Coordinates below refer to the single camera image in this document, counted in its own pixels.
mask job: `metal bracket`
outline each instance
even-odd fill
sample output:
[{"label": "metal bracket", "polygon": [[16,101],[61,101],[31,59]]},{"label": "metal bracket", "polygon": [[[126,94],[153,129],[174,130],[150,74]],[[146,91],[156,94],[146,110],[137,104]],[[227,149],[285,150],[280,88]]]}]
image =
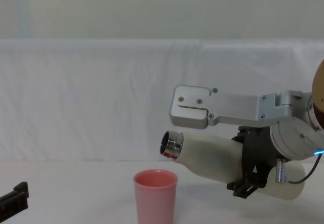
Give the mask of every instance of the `metal bracket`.
[{"label": "metal bracket", "polygon": [[[179,85],[174,91],[170,117],[174,125],[193,128],[218,123],[266,127],[293,120],[292,105],[286,104],[287,100],[283,105],[280,102],[278,94],[234,95],[206,87]],[[200,113],[199,119],[190,117],[190,110]]]}]

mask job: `white backdrop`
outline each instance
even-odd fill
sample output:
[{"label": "white backdrop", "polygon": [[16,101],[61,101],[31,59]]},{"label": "white backdrop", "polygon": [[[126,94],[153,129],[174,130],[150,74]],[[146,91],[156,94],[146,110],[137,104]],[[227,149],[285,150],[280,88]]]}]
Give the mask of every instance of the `white backdrop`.
[{"label": "white backdrop", "polygon": [[324,0],[0,0],[0,38],[324,38]]},{"label": "white backdrop", "polygon": [[[178,84],[310,91],[324,41],[1,40],[0,160],[162,160]],[[237,126],[206,130],[231,138]]]}]

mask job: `black object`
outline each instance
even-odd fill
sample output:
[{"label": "black object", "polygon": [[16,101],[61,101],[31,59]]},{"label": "black object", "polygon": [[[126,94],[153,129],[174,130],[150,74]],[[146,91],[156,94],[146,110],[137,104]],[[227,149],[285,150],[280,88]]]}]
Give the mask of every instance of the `black object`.
[{"label": "black object", "polygon": [[0,198],[0,222],[3,222],[10,217],[28,208],[27,198],[28,184],[21,182],[14,187],[13,192],[8,193]]},{"label": "black object", "polygon": [[290,161],[277,151],[270,137],[270,127],[254,128],[240,126],[239,133],[232,140],[243,144],[242,179],[228,183],[227,189],[233,195],[246,199],[258,188],[267,185],[270,170],[277,159]]},{"label": "black object", "polygon": [[322,154],[319,154],[319,156],[317,157],[315,163],[314,163],[314,166],[312,167],[311,171],[308,173],[308,175],[306,175],[305,177],[303,177],[301,180],[299,181],[289,181],[289,184],[293,184],[293,185],[298,185],[304,181],[306,181],[312,174],[313,172],[315,171],[319,161],[320,161],[320,158],[322,157]]}]

